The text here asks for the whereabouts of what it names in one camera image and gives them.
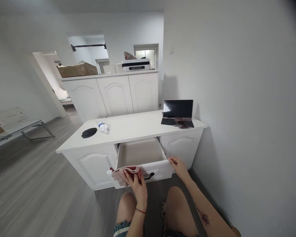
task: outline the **metal table leg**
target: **metal table leg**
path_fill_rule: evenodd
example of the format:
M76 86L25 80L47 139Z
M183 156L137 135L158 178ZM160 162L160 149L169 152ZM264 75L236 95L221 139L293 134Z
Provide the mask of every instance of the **metal table leg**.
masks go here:
M47 125L42 121L41 124L37 124L34 127L40 127L43 126L47 132L50 134L50 136L48 137L40 137L40 138L30 138L25 132L21 132L29 141L33 141L33 140L39 140L39 139L45 139L45 138L56 138L56 136L52 133L51 130L49 130L49 128L47 127Z
M46 124L44 122L41 122L41 124L44 126L44 128L47 130L47 132L49 132L49 134L52 136L52 138L55 138L56 136L51 132L51 130L49 130L49 128L46 126Z

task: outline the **pull-up bar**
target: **pull-up bar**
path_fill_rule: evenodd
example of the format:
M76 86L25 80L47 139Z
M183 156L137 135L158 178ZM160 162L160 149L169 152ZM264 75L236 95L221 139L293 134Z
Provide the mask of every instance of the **pull-up bar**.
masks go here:
M104 44L91 44L91 45L77 45L77 46L73 46L73 45L71 44L72 50L73 50L74 52L77 51L76 48L97 47L97 46L104 46L104 48L106 49L106 44L105 44L105 43L104 43Z

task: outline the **countertop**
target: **countertop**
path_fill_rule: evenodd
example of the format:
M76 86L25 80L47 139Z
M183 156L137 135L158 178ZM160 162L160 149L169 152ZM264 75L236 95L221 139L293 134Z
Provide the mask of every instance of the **countertop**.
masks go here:
M193 118L194 128L180 129L163 125L162 110L114 116L101 119L109 128L109 134L103 133L97 126L97 119L85 122L67 141L57 150L57 153L130 142L144 138L152 138L174 133L194 131L207 128L207 125ZM83 131L96 127L98 131L92 137L82 138Z
M73 81L73 80L83 80L83 79L90 79L90 78L101 78L101 77L112 77L112 76L125 76L125 75L145 74L145 73L154 73L154 72L159 72L159 70L144 70L144 71L121 72L121 73L100 74L100 75L81 76L81 77L66 77L66 78L62 78L61 81Z

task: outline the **black drawer handle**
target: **black drawer handle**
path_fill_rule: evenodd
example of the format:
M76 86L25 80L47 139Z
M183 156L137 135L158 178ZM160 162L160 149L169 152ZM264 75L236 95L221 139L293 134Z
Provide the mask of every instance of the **black drawer handle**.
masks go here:
M154 176L155 175L155 173L150 173L150 176L149 176L149 178L145 178L145 180L148 180L148 179L150 179L152 176Z

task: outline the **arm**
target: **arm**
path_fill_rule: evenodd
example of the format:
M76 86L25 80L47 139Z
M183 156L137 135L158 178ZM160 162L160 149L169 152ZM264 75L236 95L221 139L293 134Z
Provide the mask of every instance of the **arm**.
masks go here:
M208 237L236 237L234 232L191 179L184 162L177 157L170 157L168 160L190 192Z
M144 180L144 175L141 176L141 184L138 180L138 175L134 175L134 179L128 174L127 171L124 170L125 181L129 186L131 186L132 190L135 193L137 199L136 208L141 210L142 212L146 212L147 210L147 187ZM126 237L142 237L143 229L144 229L144 220L145 213L135 211L133 216L133 220L131 226L129 227L128 233Z

